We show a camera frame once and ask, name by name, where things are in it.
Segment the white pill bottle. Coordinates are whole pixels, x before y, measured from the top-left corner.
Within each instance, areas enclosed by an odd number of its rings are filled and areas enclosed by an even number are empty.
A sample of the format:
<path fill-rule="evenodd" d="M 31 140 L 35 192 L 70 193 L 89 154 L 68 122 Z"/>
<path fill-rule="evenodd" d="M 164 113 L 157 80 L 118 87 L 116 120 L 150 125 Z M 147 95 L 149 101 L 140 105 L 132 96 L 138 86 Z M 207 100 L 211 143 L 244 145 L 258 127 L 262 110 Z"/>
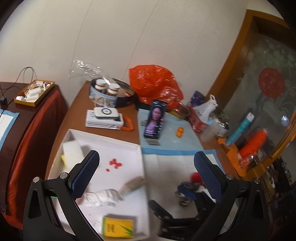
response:
<path fill-rule="evenodd" d="M 109 95 L 109 96 L 117 96 L 119 89 L 120 89 L 120 86 L 118 84 L 111 83 L 111 84 L 109 84 L 109 87 L 107 89 L 107 95 Z"/>
<path fill-rule="evenodd" d="M 105 93 L 106 92 L 106 81 L 104 79 L 95 80 L 95 89 L 98 92 Z"/>

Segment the left white pill bottle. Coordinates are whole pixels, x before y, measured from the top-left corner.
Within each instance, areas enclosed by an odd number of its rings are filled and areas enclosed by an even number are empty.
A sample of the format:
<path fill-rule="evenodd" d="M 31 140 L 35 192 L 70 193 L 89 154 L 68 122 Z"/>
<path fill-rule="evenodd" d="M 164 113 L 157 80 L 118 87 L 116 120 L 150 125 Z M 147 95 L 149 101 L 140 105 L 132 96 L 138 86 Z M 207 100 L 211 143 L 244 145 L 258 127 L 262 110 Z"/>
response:
<path fill-rule="evenodd" d="M 98 92 L 105 93 L 106 92 L 106 81 L 104 79 L 95 80 L 95 89 Z"/>

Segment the red cloth on side table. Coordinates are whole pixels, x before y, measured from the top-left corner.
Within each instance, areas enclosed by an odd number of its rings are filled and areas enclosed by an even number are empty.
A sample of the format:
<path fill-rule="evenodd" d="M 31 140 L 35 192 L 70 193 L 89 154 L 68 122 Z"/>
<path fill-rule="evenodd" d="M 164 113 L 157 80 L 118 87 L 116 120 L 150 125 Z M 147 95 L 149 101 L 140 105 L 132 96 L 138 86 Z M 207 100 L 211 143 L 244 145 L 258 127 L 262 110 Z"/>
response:
<path fill-rule="evenodd" d="M 18 117 L 1 149 L 1 217 L 21 230 L 31 181 L 36 176 L 45 178 L 51 149 L 68 106 L 55 86 L 36 107 L 12 103 L 9 111 Z"/>

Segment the white plastic bag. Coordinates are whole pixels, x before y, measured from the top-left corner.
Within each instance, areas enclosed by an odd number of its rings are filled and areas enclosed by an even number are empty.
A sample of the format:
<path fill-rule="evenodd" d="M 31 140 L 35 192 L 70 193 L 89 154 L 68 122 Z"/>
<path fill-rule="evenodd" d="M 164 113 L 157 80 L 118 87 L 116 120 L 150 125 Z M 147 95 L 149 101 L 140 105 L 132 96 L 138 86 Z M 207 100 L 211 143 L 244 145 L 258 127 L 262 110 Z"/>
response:
<path fill-rule="evenodd" d="M 215 99 L 215 96 L 210 95 L 210 98 L 207 102 L 204 104 L 201 104 L 200 106 L 194 107 L 194 111 L 196 115 L 198 116 L 199 120 L 202 121 L 203 123 L 206 123 L 208 121 L 208 118 L 210 114 L 215 111 L 217 108 L 218 104 Z"/>

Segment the yellow green tissue pack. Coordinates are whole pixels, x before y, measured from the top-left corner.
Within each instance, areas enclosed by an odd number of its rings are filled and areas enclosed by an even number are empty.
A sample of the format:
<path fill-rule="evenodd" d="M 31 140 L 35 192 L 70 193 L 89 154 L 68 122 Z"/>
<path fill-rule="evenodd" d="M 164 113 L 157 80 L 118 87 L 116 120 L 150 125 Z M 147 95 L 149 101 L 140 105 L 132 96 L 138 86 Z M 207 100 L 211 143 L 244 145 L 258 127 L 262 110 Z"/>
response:
<path fill-rule="evenodd" d="M 104 217 L 102 234 L 105 237 L 132 238 L 134 235 L 134 222 L 131 219 Z"/>

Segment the white power bank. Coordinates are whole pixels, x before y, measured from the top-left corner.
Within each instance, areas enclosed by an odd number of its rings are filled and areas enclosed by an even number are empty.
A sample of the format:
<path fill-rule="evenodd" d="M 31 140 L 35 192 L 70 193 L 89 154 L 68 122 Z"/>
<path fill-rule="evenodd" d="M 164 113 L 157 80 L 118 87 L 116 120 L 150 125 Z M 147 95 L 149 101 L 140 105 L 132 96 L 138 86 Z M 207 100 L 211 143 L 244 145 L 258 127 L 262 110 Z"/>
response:
<path fill-rule="evenodd" d="M 93 109 L 94 110 L 94 115 L 98 119 L 102 120 L 115 120 L 119 118 L 119 112 L 115 108 L 99 108 L 96 107 Z"/>

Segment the right white pill bottle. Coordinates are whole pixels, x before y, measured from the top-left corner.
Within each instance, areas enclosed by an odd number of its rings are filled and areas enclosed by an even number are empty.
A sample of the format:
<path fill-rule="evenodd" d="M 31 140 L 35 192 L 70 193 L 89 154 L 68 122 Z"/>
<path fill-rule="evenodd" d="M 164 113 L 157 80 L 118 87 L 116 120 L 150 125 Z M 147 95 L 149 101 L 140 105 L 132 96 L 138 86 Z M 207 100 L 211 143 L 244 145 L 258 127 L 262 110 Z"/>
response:
<path fill-rule="evenodd" d="M 111 84 L 109 84 L 109 87 L 107 89 L 107 95 L 109 95 L 109 96 L 117 96 L 119 89 L 120 89 L 120 86 L 118 84 L 111 83 Z"/>

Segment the clear plastic jug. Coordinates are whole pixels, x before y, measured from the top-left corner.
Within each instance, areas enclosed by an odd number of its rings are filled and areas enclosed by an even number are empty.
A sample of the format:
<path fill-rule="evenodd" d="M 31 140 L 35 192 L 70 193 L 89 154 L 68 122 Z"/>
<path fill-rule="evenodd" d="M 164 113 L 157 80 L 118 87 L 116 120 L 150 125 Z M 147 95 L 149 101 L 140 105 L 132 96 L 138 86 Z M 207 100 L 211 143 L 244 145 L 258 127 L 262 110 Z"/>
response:
<path fill-rule="evenodd" d="M 203 131 L 200 138 L 202 142 L 208 142 L 212 138 L 214 138 L 217 133 L 221 130 L 220 121 L 218 119 L 214 119 L 211 124 Z"/>

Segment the white folded cloth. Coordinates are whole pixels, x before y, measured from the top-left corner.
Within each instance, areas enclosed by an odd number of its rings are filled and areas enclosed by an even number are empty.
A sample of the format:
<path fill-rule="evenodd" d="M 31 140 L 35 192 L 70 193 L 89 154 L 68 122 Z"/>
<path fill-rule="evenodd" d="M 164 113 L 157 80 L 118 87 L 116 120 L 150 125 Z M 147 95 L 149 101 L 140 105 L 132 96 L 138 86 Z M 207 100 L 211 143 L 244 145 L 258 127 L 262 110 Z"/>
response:
<path fill-rule="evenodd" d="M 97 192 L 85 192 L 82 196 L 82 204 L 87 207 L 111 206 L 115 207 L 126 196 L 145 185 L 145 178 L 137 176 L 119 189 L 105 189 Z"/>

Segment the light blue mat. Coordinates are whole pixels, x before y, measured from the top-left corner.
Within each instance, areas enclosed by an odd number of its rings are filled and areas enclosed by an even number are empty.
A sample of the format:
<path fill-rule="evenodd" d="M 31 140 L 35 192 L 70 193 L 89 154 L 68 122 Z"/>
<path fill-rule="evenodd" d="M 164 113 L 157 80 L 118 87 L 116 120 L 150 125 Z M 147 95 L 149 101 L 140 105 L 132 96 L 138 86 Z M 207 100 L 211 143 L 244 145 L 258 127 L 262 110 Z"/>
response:
<path fill-rule="evenodd" d="M 144 155 L 190 156 L 204 149 L 191 125 L 169 113 L 165 114 L 164 125 L 158 139 L 159 145 L 148 144 L 144 139 L 144 126 L 141 125 L 142 121 L 147 120 L 148 115 L 148 110 L 138 110 L 139 139 Z M 184 134 L 181 138 L 176 136 L 179 127 L 184 128 Z"/>

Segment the orange plastic bag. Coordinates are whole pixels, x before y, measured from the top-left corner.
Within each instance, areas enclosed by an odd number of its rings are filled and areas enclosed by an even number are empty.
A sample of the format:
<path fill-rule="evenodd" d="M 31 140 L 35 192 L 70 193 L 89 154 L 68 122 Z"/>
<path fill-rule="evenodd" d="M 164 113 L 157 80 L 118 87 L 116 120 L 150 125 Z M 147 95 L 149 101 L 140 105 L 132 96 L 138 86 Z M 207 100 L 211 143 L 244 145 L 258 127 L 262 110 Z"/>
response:
<path fill-rule="evenodd" d="M 143 104 L 161 100 L 172 109 L 184 99 L 173 73 L 158 65 L 138 65 L 129 69 L 130 87 Z"/>

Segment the pad on side table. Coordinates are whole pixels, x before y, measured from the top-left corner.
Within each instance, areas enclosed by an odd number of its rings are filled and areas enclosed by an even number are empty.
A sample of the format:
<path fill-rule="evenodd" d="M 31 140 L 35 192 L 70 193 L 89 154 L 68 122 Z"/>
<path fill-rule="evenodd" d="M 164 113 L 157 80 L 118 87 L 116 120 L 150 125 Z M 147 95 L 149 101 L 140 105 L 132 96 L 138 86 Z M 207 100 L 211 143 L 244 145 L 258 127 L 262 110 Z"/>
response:
<path fill-rule="evenodd" d="M 0 120 L 0 150 L 2 149 L 4 142 L 18 118 L 19 113 L 12 113 L 9 110 L 1 109 L 1 120 Z"/>

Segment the white quilted pad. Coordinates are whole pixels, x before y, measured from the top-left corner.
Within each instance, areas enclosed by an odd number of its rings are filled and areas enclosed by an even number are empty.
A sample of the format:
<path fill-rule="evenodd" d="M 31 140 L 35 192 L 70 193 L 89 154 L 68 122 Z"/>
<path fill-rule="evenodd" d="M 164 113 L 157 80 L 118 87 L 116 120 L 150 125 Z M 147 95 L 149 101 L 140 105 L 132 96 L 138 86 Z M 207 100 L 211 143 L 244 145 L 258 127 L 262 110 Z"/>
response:
<path fill-rule="evenodd" d="M 210 161 L 218 165 L 225 174 L 231 173 L 231 169 L 230 171 L 226 171 L 226 164 L 222 164 L 224 160 L 222 157 L 218 156 L 218 151 L 204 150 L 204 153 Z M 190 218 L 197 214 L 195 204 L 190 203 L 188 207 L 182 207 L 179 205 L 178 198 L 175 196 L 177 186 L 182 182 L 189 182 L 191 175 L 196 172 L 193 159 L 194 155 L 143 155 L 148 200 L 152 199 L 158 202 L 158 204 L 174 218 Z M 229 230 L 236 211 L 237 205 L 233 204 L 220 233 Z M 157 236 L 160 221 L 151 210 L 149 211 L 149 221 L 151 236 L 147 240 L 167 240 Z"/>

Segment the orange coiled toy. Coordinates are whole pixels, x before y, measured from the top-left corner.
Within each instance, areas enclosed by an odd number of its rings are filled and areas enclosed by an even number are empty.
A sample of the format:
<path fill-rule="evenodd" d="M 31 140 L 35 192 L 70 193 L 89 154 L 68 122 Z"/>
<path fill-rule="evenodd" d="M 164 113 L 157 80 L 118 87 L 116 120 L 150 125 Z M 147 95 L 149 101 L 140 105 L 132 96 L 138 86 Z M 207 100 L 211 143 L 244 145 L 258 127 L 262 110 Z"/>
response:
<path fill-rule="evenodd" d="M 263 146 L 267 138 L 267 129 L 263 128 L 256 132 L 246 145 L 238 152 L 238 158 L 240 160 L 246 159 L 251 155 L 255 155 L 256 152 Z"/>

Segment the teal spray can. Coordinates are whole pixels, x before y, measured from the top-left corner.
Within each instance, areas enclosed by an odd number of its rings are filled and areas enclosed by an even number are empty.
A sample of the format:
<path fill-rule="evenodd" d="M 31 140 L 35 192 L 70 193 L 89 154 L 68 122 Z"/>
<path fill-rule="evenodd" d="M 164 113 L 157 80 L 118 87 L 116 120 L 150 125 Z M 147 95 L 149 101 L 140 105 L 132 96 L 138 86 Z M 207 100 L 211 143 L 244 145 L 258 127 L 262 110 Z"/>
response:
<path fill-rule="evenodd" d="M 251 123 L 254 120 L 254 115 L 252 113 L 248 113 L 245 119 L 242 121 L 242 123 L 239 125 L 239 127 L 234 131 L 234 133 L 227 138 L 225 145 L 227 147 L 230 147 L 232 144 L 234 144 L 238 138 L 247 130 L 247 128 L 251 125 Z"/>

